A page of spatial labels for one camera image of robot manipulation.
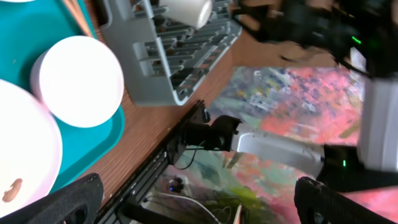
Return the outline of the white bowl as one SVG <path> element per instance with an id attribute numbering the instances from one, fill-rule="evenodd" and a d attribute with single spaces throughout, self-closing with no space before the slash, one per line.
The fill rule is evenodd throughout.
<path id="1" fill-rule="evenodd" d="M 24 2 L 32 2 L 35 0 L 0 0 L 1 2 L 11 2 L 11 3 L 24 3 Z"/>

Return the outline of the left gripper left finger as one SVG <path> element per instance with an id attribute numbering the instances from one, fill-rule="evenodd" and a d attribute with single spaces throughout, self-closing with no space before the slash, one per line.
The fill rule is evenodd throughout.
<path id="1" fill-rule="evenodd" d="M 100 175 L 91 173 L 2 217 L 1 224 L 92 224 L 101 208 L 103 196 Z"/>

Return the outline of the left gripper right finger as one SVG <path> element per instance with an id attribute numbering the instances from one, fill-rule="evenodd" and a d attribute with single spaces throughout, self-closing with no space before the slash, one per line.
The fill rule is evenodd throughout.
<path id="1" fill-rule="evenodd" d="M 296 181 L 294 204 L 301 223 L 394 224 L 309 177 Z"/>

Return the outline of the wooden chopstick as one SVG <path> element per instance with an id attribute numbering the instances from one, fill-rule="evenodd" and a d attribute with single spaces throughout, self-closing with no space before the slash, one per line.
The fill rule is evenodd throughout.
<path id="1" fill-rule="evenodd" d="M 93 37 L 93 33 L 83 15 L 83 11 L 77 0 L 62 0 L 69 13 L 72 15 L 81 31 L 88 37 Z"/>

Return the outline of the pink shallow bowl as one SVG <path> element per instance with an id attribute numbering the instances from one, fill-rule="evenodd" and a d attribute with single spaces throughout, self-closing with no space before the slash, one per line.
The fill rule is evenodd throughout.
<path id="1" fill-rule="evenodd" d="M 30 71 L 30 88 L 59 120 L 92 128 L 118 110 L 124 75 L 108 46 L 76 35 L 58 41 L 36 59 Z"/>

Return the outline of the white cup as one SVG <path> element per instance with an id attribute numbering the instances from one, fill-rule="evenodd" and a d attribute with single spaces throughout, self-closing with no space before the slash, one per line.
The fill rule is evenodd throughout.
<path id="1" fill-rule="evenodd" d="M 200 29 L 211 16 L 213 2 L 212 0 L 159 0 L 159 6 L 168 8 L 165 17 Z"/>

